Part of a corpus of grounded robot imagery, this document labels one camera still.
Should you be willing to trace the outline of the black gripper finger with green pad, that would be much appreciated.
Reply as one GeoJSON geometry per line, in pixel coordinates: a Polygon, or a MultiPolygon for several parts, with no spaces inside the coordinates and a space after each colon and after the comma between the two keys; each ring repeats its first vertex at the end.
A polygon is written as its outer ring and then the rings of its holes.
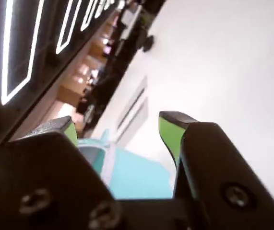
{"type": "Polygon", "coordinates": [[[0,230],[120,230],[122,211],[69,116],[0,146],[0,230]]]}
{"type": "Polygon", "coordinates": [[[161,111],[159,135],[183,169],[195,214],[210,230],[274,230],[274,199],[222,128],[161,111]]]}

